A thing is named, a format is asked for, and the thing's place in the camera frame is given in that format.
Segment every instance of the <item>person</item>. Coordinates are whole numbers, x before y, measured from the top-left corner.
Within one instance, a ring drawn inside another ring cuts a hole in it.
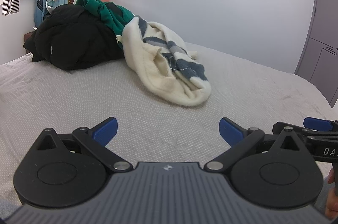
[[[338,217],[338,196],[335,194],[335,187],[335,176],[332,168],[324,179],[322,191],[314,204],[318,211],[330,219]]]

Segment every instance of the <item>gray plastic base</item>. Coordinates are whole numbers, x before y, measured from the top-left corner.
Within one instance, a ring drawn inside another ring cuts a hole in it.
[[[237,195],[221,174],[198,163],[139,163],[111,177],[91,200],[67,209],[24,205],[7,224],[329,224],[311,206],[260,208]]]

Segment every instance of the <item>mattress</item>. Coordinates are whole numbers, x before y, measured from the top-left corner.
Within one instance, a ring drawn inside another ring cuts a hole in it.
[[[203,166],[229,148],[218,123],[272,133],[277,121],[301,126],[307,116],[337,119],[317,88],[294,74],[219,51],[198,52],[212,86],[202,105],[177,106],[151,94],[124,60],[63,71],[27,54],[0,66],[0,198],[19,204],[12,177],[44,128],[57,133],[93,127],[109,116],[118,133],[107,145],[134,166],[138,161],[197,161]],[[329,164],[321,164],[326,175]]]

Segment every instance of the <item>black puffer jacket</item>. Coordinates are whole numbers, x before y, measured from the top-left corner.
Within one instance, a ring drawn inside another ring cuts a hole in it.
[[[114,32],[79,5],[55,8],[25,42],[32,62],[47,60],[63,70],[84,69],[123,57]]]

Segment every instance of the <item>gray door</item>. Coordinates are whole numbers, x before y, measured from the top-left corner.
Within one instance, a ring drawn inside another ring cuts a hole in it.
[[[314,84],[333,107],[338,98],[338,0],[315,1],[295,74]]]

